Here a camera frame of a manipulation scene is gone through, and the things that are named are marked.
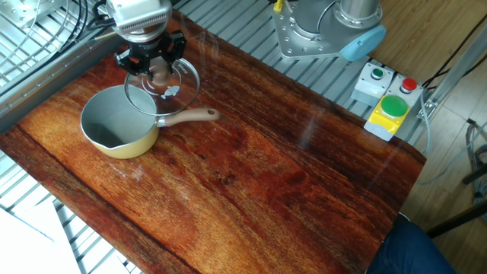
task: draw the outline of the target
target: wooden floor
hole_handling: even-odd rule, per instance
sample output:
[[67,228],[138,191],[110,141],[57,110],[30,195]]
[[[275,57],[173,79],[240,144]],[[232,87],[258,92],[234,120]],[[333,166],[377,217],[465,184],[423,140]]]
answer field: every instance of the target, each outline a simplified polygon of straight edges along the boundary
[[387,35],[372,56],[419,81],[431,77],[487,14],[486,0],[386,0],[380,4]]
[[[431,124],[432,143],[428,161],[419,182],[439,174],[452,158],[466,146],[466,119],[479,124],[487,121],[487,63],[467,75],[452,91]],[[484,140],[476,142],[485,144]],[[416,146],[425,149],[426,134]],[[470,172],[466,154],[440,180],[430,186],[415,185],[402,212],[423,230],[473,205],[473,185],[460,180]],[[434,241],[458,273],[487,273],[487,222],[479,218]]]

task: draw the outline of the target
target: wood grain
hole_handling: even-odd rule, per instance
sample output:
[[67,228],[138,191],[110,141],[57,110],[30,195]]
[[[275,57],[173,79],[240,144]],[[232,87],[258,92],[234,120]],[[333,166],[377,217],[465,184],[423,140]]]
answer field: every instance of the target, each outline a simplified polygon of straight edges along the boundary
[[202,91],[223,118],[161,130],[108,158],[80,113],[122,84],[112,56],[0,137],[15,159],[144,272],[363,273],[425,159],[174,12]]
[[[433,76],[487,14],[485,0],[387,0],[380,4],[384,10],[382,24],[387,35],[371,56],[417,81]],[[484,25],[448,68],[458,60]]]

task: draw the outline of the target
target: green button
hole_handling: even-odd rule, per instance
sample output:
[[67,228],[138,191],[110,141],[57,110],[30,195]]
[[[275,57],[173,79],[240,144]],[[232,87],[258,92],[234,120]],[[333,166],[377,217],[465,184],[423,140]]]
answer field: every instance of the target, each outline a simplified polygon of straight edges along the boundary
[[382,99],[380,106],[385,113],[394,117],[401,117],[408,111],[408,105],[404,99],[395,95],[386,96]]
[[372,76],[372,78],[378,80],[378,79],[381,79],[382,76],[384,76],[384,72],[381,69],[374,68],[374,70],[372,71],[371,76]]

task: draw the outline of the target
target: pan handle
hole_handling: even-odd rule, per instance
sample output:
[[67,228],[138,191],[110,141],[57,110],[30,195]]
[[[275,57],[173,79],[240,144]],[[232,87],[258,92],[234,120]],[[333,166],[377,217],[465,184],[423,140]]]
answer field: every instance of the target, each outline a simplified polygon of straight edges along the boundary
[[214,121],[220,118],[220,112],[211,108],[198,108],[193,110],[184,110],[178,114],[161,117],[157,126],[174,126],[177,123],[189,121]]

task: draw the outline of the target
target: emergency stop button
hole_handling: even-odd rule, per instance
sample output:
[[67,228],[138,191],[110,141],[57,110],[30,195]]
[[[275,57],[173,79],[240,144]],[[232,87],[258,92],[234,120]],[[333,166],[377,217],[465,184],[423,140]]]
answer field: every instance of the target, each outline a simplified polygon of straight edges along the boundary
[[405,94],[410,94],[418,87],[418,83],[413,78],[406,78],[401,85],[401,91]]

